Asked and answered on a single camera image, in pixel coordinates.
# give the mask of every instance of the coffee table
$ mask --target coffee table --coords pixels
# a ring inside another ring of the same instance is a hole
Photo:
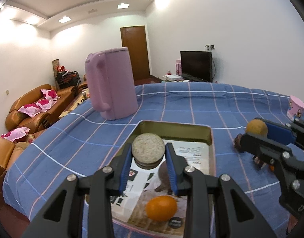
[[[89,93],[88,88],[84,89],[83,91]],[[79,93],[77,97],[75,97],[75,99],[68,105],[68,107],[66,107],[65,111],[61,113],[61,115],[58,118],[61,119],[64,116],[66,116],[68,113],[73,111],[78,105],[82,103],[82,99],[83,99],[83,92]]]

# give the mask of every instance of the wooden door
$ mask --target wooden door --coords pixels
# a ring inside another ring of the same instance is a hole
[[[150,77],[147,39],[144,26],[120,28],[122,46],[129,49],[135,81]]]

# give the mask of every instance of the black tv screen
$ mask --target black tv screen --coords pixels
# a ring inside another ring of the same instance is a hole
[[[202,51],[181,51],[182,75],[206,82],[212,81],[212,54]]]

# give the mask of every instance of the paper cup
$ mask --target paper cup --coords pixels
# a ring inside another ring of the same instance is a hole
[[[304,103],[295,96],[290,96],[289,109],[287,110],[288,118],[293,121],[295,118],[301,118],[304,112]]]

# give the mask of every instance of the blue gripper pad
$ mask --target blue gripper pad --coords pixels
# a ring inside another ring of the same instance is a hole
[[[129,178],[129,171],[132,162],[132,146],[129,146],[129,150],[127,152],[127,156],[125,162],[123,164],[123,168],[120,173],[120,185],[119,185],[119,192],[120,194],[126,189],[128,178]]]
[[[174,152],[174,155],[171,155],[171,152],[168,148],[168,144],[166,144],[165,145],[165,160],[166,160],[168,178],[170,180],[172,191],[174,192],[174,194],[177,194],[177,192],[178,192],[177,175],[176,175],[176,171],[174,168],[172,156],[176,156],[176,154]]]
[[[291,129],[286,129],[284,126],[278,126],[271,124],[270,122],[265,122],[265,124],[268,127],[268,139],[279,142],[285,146],[290,143],[295,143],[296,138],[294,137]]]

